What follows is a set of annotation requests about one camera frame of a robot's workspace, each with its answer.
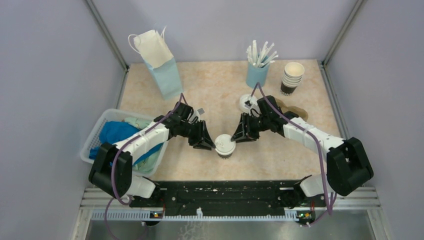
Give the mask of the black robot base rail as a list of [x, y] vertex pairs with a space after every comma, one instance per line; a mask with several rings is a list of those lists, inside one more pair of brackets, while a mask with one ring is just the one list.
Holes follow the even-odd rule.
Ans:
[[297, 180], [158, 181], [150, 198], [134, 196], [132, 208], [164, 208], [166, 216], [282, 216], [286, 209], [325, 207], [323, 195], [306, 197]]

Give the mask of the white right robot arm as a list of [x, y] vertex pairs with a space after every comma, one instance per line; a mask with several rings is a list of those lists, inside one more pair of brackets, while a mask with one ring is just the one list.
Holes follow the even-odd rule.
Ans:
[[362, 142], [344, 139], [307, 123], [306, 111], [290, 106], [281, 108], [273, 96], [257, 99], [249, 94], [239, 99], [240, 122], [231, 141], [253, 142], [260, 133], [271, 131], [302, 144], [318, 155], [319, 175], [307, 176], [293, 192], [299, 206], [307, 206], [316, 195], [336, 193], [346, 197], [374, 177], [374, 171]]

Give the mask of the black paper coffee cup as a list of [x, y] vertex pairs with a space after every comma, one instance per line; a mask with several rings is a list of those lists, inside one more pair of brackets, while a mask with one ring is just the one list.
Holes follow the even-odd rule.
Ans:
[[235, 151], [236, 146], [217, 146], [215, 148], [215, 151], [217, 152], [218, 156], [222, 159], [228, 159], [232, 156], [233, 152]]

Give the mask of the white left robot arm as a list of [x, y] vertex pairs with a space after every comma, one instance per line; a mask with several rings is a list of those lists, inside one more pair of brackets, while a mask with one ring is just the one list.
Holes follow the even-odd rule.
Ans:
[[159, 186], [133, 174], [133, 165], [154, 147], [177, 136], [187, 138], [194, 149], [211, 151], [215, 148], [206, 122], [193, 107], [178, 102], [169, 113], [158, 116], [132, 136], [101, 144], [88, 175], [89, 182], [116, 199], [135, 196], [149, 207], [156, 206], [161, 198]]

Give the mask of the white coffee cup lid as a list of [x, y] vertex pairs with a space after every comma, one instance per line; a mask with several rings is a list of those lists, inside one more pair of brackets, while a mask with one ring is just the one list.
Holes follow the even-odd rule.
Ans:
[[231, 141], [231, 137], [232, 136], [229, 135], [229, 134], [219, 135], [214, 141], [215, 148], [217, 146], [220, 146], [220, 147], [221, 146], [226, 146], [226, 147], [235, 146], [236, 147], [236, 142]]

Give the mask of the stack of white cup lids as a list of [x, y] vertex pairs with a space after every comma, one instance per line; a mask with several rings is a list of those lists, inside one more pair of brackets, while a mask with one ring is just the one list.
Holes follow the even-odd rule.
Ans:
[[251, 94], [244, 94], [239, 99], [239, 109], [250, 116], [258, 117], [261, 113], [257, 98]]

